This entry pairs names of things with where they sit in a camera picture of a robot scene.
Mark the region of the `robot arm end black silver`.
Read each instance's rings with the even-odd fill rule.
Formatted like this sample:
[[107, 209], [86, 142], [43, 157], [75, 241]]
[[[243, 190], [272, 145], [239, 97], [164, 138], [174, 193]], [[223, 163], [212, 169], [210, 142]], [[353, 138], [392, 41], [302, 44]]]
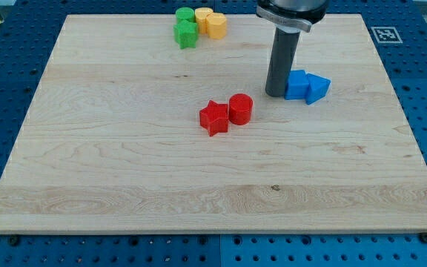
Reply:
[[283, 31], [310, 32], [323, 19], [329, 0], [257, 0], [256, 15]]

